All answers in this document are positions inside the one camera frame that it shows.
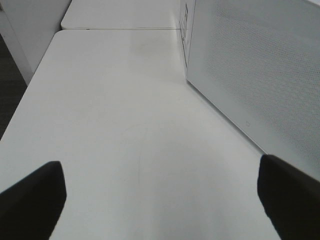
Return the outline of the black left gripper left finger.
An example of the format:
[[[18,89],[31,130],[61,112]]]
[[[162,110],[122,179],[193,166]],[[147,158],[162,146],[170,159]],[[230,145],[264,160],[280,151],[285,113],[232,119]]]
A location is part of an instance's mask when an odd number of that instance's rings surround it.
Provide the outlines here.
[[[67,190],[62,164],[50,161],[0,194],[2,240],[48,240]]]

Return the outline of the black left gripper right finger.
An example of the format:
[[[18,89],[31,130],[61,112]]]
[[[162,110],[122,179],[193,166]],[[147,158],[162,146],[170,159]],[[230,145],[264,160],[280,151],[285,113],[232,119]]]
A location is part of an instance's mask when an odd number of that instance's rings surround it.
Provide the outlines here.
[[[320,238],[320,183],[275,155],[260,158],[257,194],[282,240]]]

